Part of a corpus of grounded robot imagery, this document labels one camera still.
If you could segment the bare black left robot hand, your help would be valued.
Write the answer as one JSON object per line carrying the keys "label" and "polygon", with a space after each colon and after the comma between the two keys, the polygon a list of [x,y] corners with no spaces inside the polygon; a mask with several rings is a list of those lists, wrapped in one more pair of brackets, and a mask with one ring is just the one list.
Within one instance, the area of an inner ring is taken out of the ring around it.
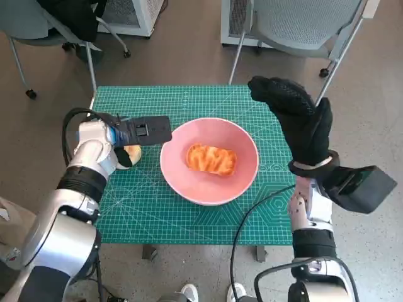
{"label": "bare black left robot hand", "polygon": [[133,166],[129,153],[123,147],[115,147],[114,152],[118,159],[119,169],[129,169]]}

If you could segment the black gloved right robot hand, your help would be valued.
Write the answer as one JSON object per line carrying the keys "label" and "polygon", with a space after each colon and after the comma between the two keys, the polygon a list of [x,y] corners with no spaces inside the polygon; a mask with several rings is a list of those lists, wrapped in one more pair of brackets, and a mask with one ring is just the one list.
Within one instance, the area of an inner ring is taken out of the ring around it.
{"label": "black gloved right robot hand", "polygon": [[247,86],[252,99],[267,104],[280,122],[294,161],[315,166],[329,157],[332,111],[328,98],[316,106],[304,87],[279,77],[254,76]]}

